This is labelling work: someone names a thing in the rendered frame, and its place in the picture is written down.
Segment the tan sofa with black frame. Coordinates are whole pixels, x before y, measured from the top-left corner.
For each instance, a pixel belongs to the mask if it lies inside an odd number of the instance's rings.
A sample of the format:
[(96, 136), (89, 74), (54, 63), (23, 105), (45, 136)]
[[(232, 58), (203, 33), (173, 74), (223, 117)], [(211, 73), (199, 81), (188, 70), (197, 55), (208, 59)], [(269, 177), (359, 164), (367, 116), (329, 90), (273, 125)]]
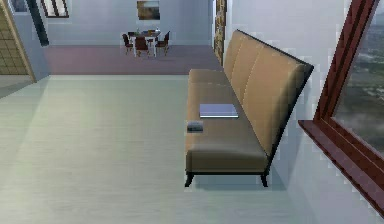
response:
[[(186, 185), (196, 175), (259, 175), (270, 167), (314, 66), (241, 30), (233, 32), (222, 72), (192, 69), (186, 121)], [(201, 118), (201, 104), (233, 104), (237, 118)]]

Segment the tan wooden panelled door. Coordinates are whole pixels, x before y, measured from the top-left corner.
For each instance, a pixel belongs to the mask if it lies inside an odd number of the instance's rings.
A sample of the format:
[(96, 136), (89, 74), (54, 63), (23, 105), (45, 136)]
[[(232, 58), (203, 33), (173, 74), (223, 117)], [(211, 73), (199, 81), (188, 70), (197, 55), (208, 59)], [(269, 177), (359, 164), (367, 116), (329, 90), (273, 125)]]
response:
[(0, 0), (0, 76), (5, 75), (28, 75), (36, 82), (9, 4), (7, 0)]

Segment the white dining table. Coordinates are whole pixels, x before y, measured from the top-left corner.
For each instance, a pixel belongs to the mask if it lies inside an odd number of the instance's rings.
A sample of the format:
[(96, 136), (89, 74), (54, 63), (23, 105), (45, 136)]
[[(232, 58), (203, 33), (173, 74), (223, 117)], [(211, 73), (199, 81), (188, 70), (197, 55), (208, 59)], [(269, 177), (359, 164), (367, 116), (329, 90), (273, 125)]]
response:
[[(136, 55), (135, 46), (134, 46), (135, 38), (136, 37), (144, 37), (146, 39), (150, 55), (153, 55), (154, 57), (156, 57), (157, 52), (156, 52), (156, 48), (155, 48), (155, 44), (156, 44), (155, 38), (158, 38), (160, 34), (161, 34), (160, 31), (156, 31), (156, 32), (149, 32), (149, 31), (146, 31), (146, 32), (129, 32), (128, 37), (132, 40), (134, 56), (138, 57)], [(153, 48), (150, 48), (150, 46), (148, 44), (149, 40), (153, 41), (153, 43), (152, 43)]]

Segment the dark red dining chair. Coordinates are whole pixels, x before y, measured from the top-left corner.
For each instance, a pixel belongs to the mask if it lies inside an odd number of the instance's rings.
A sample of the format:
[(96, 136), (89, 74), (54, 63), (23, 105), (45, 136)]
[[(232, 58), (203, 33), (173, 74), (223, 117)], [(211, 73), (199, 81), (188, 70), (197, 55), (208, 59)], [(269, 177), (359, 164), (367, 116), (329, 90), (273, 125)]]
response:
[(144, 37), (136, 37), (134, 46), (137, 56), (140, 56), (142, 52), (145, 52), (147, 55), (150, 55), (149, 48)]
[(169, 37), (170, 37), (170, 32), (167, 32), (163, 40), (159, 40), (158, 38), (155, 38), (155, 41), (156, 41), (155, 48), (163, 49), (164, 55), (167, 55), (167, 52), (169, 49)]
[(126, 55), (128, 54), (129, 51), (132, 51), (133, 49), (133, 44), (129, 41), (128, 35), (127, 34), (122, 34), (122, 38), (124, 41), (124, 46), (126, 48)]

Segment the brown framed wall picture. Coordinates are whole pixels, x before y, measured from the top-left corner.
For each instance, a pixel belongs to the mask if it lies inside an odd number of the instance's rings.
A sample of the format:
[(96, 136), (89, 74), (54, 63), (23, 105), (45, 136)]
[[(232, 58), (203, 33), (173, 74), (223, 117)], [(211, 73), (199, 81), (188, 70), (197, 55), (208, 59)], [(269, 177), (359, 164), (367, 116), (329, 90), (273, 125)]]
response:
[(138, 18), (140, 20), (159, 20), (160, 3), (153, 0), (144, 0), (137, 2)]

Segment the dark framed window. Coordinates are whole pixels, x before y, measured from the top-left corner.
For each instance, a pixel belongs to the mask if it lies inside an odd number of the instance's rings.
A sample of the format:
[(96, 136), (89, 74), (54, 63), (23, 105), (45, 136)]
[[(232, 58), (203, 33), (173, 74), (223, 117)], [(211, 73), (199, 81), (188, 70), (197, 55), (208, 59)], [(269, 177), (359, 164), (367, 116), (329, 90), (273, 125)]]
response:
[(47, 18), (68, 18), (66, 0), (41, 0)]

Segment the small dark grey box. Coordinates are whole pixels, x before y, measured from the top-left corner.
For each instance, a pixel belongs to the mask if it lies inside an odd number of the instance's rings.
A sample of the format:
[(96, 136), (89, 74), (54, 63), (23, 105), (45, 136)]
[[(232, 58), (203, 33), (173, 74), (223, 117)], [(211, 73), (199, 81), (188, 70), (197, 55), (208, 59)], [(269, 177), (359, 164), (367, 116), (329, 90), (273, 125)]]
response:
[(188, 121), (187, 122), (187, 132), (188, 133), (201, 133), (203, 131), (203, 122), (202, 121)]

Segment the red-brown framed window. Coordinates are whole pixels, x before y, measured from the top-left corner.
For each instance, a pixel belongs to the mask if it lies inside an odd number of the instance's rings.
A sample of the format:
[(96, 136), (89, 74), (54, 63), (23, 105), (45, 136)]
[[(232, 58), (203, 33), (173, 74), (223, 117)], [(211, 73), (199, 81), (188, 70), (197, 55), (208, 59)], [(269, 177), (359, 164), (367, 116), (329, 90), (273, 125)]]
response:
[(384, 0), (351, 0), (315, 115), (299, 125), (384, 221)]

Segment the grey closed laptop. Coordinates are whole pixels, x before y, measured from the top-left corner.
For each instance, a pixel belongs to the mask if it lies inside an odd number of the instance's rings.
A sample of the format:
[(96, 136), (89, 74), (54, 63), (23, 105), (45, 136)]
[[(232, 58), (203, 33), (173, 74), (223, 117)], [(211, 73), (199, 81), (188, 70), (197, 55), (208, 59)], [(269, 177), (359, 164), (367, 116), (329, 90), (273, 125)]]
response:
[(201, 104), (199, 116), (201, 118), (237, 118), (238, 113), (233, 104)]

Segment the tall patterned brown wall panel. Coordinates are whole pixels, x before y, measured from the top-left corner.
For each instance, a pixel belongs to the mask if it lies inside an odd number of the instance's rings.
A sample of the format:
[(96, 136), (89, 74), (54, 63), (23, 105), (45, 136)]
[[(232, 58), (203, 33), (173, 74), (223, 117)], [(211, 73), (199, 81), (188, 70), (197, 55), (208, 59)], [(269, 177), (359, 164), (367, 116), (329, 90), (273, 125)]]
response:
[(223, 64), (227, 0), (215, 0), (215, 6), (214, 53)]

